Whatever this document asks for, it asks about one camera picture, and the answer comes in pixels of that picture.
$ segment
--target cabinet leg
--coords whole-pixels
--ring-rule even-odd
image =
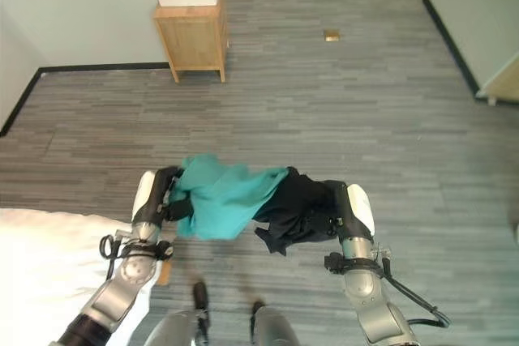
[[[178,79],[178,74],[177,74],[177,71],[173,68],[171,68],[171,74],[173,75],[173,78],[175,80],[175,83],[179,83],[180,80]]]

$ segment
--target white bedsheet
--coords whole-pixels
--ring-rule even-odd
[[[99,240],[129,224],[101,216],[0,208],[2,344],[47,346],[58,340],[105,280]],[[125,346],[149,310],[157,273],[108,345]]]

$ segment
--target black garment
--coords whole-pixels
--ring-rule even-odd
[[[286,255],[286,247],[294,243],[334,238],[337,235],[333,227],[336,218],[333,191],[289,167],[288,176],[253,219],[270,223],[268,230],[255,230],[268,251]]]

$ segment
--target wooden nightstand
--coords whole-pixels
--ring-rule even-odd
[[[181,70],[218,70],[225,82],[225,0],[215,6],[157,6],[153,18],[175,82]]]

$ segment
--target teal shirt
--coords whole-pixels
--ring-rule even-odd
[[[187,157],[182,167],[169,200],[184,199],[189,191],[194,213],[178,222],[177,234],[201,239],[235,239],[288,174],[287,168],[252,173],[244,164],[221,164],[212,154]]]

